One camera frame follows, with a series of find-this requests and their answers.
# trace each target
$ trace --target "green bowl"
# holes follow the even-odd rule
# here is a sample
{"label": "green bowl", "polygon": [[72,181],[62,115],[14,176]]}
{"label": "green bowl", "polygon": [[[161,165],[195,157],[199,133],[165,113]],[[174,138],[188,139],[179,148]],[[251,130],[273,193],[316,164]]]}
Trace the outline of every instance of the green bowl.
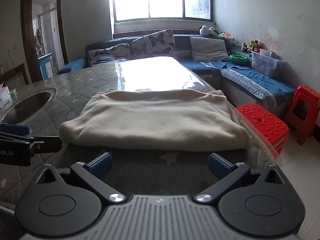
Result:
{"label": "green bowl", "polygon": [[247,65],[249,59],[247,57],[241,56],[241,55],[230,55],[230,60],[234,64],[239,64],[239,65]]}

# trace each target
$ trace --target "folded beige cloth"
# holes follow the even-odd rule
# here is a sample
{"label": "folded beige cloth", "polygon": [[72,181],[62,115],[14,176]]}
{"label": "folded beige cloth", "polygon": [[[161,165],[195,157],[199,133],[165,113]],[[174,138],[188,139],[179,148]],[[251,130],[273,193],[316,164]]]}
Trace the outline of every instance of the folded beige cloth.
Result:
{"label": "folded beige cloth", "polygon": [[252,138],[220,90],[100,92],[78,118],[60,126],[59,136],[64,143],[122,149],[214,152],[252,147]]}

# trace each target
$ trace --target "red stool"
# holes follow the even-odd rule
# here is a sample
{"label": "red stool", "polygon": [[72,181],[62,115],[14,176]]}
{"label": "red stool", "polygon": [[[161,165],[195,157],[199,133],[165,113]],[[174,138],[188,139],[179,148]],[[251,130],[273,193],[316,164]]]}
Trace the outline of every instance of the red stool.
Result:
{"label": "red stool", "polygon": [[[293,113],[293,110],[296,107],[302,108],[303,103],[307,103],[309,105],[309,111],[305,121]],[[300,135],[297,139],[297,143],[300,145],[303,145],[307,137],[312,135],[316,126],[319,109],[320,94],[306,85],[298,86],[284,121],[292,124],[294,128],[300,131]]]}
{"label": "red stool", "polygon": [[257,104],[237,107],[262,135],[268,139],[280,154],[289,136],[288,126],[278,117]]}

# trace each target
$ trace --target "brown wooden door frame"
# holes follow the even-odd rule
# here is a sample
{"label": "brown wooden door frame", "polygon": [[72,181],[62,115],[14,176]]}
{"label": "brown wooden door frame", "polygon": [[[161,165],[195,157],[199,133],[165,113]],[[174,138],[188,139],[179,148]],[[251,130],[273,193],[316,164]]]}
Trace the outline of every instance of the brown wooden door frame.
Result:
{"label": "brown wooden door frame", "polygon": [[[20,0],[21,13],[21,31],[24,53],[26,55],[27,65],[32,82],[42,80],[42,74],[36,53],[36,44],[32,26],[32,0]],[[60,44],[64,64],[68,64],[66,45],[64,42],[62,18],[61,18],[61,0],[57,0],[58,28],[60,36]]]}

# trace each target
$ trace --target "gray ribbed plate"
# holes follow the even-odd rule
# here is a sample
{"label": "gray ribbed plate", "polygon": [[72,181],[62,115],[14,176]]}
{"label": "gray ribbed plate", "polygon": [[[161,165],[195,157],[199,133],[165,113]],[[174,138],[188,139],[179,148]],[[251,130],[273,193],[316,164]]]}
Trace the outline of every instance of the gray ribbed plate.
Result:
{"label": "gray ribbed plate", "polygon": [[[36,240],[26,235],[23,240]],[[109,206],[102,219],[86,232],[66,239],[112,240],[245,240],[218,217],[212,206],[196,204],[186,195],[134,195]],[[298,240],[294,235],[287,240]]]}

